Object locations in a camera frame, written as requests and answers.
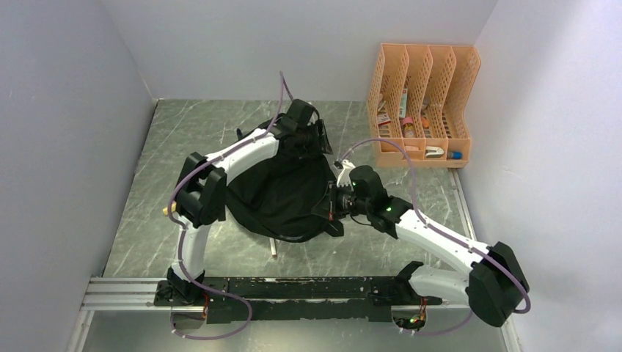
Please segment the black student backpack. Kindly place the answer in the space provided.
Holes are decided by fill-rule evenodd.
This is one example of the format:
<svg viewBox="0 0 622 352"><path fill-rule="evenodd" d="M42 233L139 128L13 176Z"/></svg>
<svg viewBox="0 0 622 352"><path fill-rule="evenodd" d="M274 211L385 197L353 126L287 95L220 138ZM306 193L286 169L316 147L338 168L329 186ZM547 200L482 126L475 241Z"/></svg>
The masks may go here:
<svg viewBox="0 0 622 352"><path fill-rule="evenodd" d="M245 229L279 241L301 243L327 233L328 221L312 207L336 180L325 154L291 158L278 154L246 170L227 186L225 205Z"/></svg>

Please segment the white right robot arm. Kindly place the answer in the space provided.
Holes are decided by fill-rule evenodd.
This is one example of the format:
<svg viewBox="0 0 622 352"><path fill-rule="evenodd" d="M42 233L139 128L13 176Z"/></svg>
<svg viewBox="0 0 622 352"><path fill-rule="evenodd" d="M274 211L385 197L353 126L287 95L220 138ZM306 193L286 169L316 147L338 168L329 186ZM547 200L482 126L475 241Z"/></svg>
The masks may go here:
<svg viewBox="0 0 622 352"><path fill-rule="evenodd" d="M418 263L407 269L395 288L403 303L412 304L423 296L466 304L494 327L502 326L512 314L531 310L529 284L509 245L466 238L426 216L412 202L390 196L371 166L343 160L336 167L339 174L313 208L315 215L325 218L339 234L343 233L339 220L364 216L376 231L418 245L449 265L444 270Z"/></svg>

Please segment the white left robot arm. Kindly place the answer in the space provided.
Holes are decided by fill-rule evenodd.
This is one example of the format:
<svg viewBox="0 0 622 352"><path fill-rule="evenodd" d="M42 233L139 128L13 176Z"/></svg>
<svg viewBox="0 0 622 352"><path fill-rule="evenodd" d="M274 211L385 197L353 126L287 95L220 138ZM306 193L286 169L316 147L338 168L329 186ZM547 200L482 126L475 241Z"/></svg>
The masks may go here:
<svg viewBox="0 0 622 352"><path fill-rule="evenodd" d="M332 153L318 110L300 99L212 156L190 154L178 178L171 207L187 228L181 260L167 272L174 296L183 304L203 294L203 255L209 226L229 211L246 230L290 243L336 231L312 213L336 177L326 155Z"/></svg>

